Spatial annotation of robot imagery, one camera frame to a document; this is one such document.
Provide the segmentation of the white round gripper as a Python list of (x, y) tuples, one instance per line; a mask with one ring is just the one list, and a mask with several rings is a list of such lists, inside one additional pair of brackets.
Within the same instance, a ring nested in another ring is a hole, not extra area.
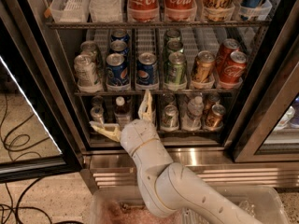
[(132, 156), (140, 147), (153, 140), (159, 140), (152, 121), (152, 96), (150, 90), (145, 90), (143, 100), (138, 109), (140, 119), (127, 124), (121, 132), (120, 125), (115, 123), (99, 123), (91, 121), (91, 127), (103, 136), (115, 142), (121, 141), (121, 146)]

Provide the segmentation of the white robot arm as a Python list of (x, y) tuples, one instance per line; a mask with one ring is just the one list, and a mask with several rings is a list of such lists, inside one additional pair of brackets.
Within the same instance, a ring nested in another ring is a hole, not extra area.
[(220, 195), (188, 167), (173, 161), (152, 123), (152, 97), (145, 91), (138, 119), (121, 128), (92, 121), (93, 129), (121, 144), (137, 169), (137, 185), (148, 210), (168, 217), (189, 208), (212, 224), (263, 224)]

